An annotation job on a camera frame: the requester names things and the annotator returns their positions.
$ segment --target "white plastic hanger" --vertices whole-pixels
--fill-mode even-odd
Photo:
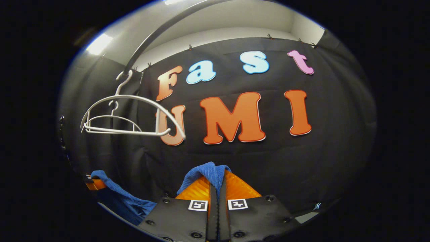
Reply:
[[[121,72],[118,77],[117,80],[119,80],[119,78],[122,76],[123,72]],[[169,111],[167,111],[164,107],[162,107],[160,104],[149,100],[147,98],[141,97],[141,96],[134,96],[134,95],[120,95],[120,91],[121,88],[128,83],[128,81],[131,79],[133,75],[133,71],[130,70],[129,71],[129,75],[127,76],[127,79],[121,83],[118,88],[117,91],[115,93],[114,96],[108,96],[105,97],[99,101],[97,101],[96,103],[94,103],[84,114],[84,116],[82,117],[82,121],[81,121],[81,132],[83,132],[83,130],[85,129],[86,132],[88,133],[105,133],[105,134],[132,134],[132,135],[146,135],[146,136],[164,136],[166,134],[168,134],[170,132],[170,128],[166,129],[166,131],[164,132],[159,132],[159,117],[160,117],[160,111],[162,111],[163,113],[166,114],[166,116],[173,122],[173,124],[176,126],[178,132],[182,135],[182,137],[185,139],[185,133],[182,130],[181,126],[178,124],[178,122],[175,120],[175,118],[173,117],[172,114],[170,114]],[[108,101],[108,100],[112,100],[109,102],[109,105],[111,105],[114,101],[113,99],[134,99],[134,100],[138,100],[138,101],[143,101],[146,102],[148,104],[151,104],[152,106],[157,108],[157,116],[156,116],[156,120],[155,120],[155,132],[143,132],[142,129],[133,121],[124,118],[124,117],[120,117],[120,116],[115,116],[114,115],[114,111],[118,109],[118,102],[115,101],[115,108],[112,110],[110,115],[100,115],[100,116],[96,116],[93,118],[90,118],[90,112],[91,109],[93,109],[96,105],[98,105],[99,103]],[[92,127],[91,126],[91,121],[95,120],[97,118],[118,118],[118,119],[122,119],[125,121],[128,121],[129,123],[133,124],[133,130],[116,130],[116,129],[107,129],[107,128],[99,128],[99,127]]]

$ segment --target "letter m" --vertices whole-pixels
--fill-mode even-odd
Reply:
[[[239,125],[242,132],[239,140],[242,142],[261,141],[266,134],[261,131],[258,113],[258,101],[261,95],[255,92],[242,93],[231,113],[219,97],[209,97],[200,101],[200,106],[206,112],[207,136],[203,139],[205,144],[220,144],[223,140],[218,134],[220,127],[225,138],[232,142],[236,136]]]

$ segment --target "foam letter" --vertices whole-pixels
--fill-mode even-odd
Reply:
[[[245,63],[243,70],[248,74],[264,73],[269,70],[269,63],[265,60],[266,55],[261,51],[248,51],[240,55],[240,61]]]
[[[181,73],[181,71],[182,66],[178,65],[177,67],[158,77],[158,80],[160,81],[160,88],[158,91],[157,101],[163,100],[173,93],[173,90],[169,89],[169,84],[172,87],[176,85],[176,81],[178,79],[176,73]]]
[[[229,142],[236,136],[239,125],[242,124],[242,133],[239,140],[242,142],[261,141],[266,134],[261,131],[258,113],[258,101],[261,95],[255,92],[242,93],[231,113],[219,97],[209,97],[200,101],[200,106],[206,112],[207,136],[203,142],[208,145],[220,144],[223,140],[218,135],[218,126]]]
[[[174,108],[172,108],[172,114],[175,117],[175,120],[178,122],[178,124],[182,127],[182,130],[185,132],[184,129],[184,113],[185,106],[179,105]],[[158,126],[158,132],[164,132],[167,129],[167,116],[165,113],[160,112],[160,118],[159,120],[159,126]],[[166,134],[164,136],[160,137],[161,140],[166,144],[170,146],[177,146],[182,141],[184,141],[184,138],[182,137],[181,133],[178,131],[178,127],[176,127],[176,135],[171,136],[170,134]]]
[[[313,74],[313,69],[312,67],[309,67],[306,65],[306,63],[304,62],[304,60],[306,60],[306,57],[299,54],[298,51],[293,50],[288,52],[287,54],[289,57],[292,57],[294,59],[294,61],[296,62],[297,66],[299,67],[299,69],[304,72],[305,74],[308,75],[312,75]]]
[[[187,76],[188,84],[196,84],[200,81],[210,81],[216,76],[213,71],[213,64],[211,61],[204,60],[192,65],[188,71],[191,71]]]
[[[291,112],[293,115],[293,126],[290,129],[290,134],[297,136],[307,134],[312,130],[312,127],[307,122],[306,106],[304,99],[306,92],[302,90],[291,90],[284,93],[284,96],[291,103]]]

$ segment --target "ceiling light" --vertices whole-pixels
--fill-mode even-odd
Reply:
[[[106,46],[108,46],[112,39],[113,38],[107,34],[102,34],[97,39],[95,39],[86,50],[93,55],[99,55],[106,48]]]

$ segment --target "pink letter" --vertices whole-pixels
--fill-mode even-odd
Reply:
[[[294,61],[296,62],[297,66],[299,67],[299,69],[304,72],[305,74],[308,75],[312,75],[313,74],[313,69],[312,67],[309,67],[306,65],[306,63],[304,62],[304,60],[306,60],[306,57],[299,54],[298,51],[293,50],[288,52],[288,56],[292,57],[294,59]]]

